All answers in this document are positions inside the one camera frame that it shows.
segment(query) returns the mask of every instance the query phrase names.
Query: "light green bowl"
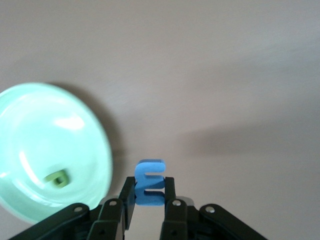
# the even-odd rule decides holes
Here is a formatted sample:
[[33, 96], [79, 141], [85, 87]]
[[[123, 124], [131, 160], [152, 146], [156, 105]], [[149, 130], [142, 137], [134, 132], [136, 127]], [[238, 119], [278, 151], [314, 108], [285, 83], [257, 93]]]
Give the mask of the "light green bowl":
[[92, 111], [68, 91], [25, 83], [0, 93], [0, 202], [36, 223], [73, 203], [98, 206], [112, 154]]

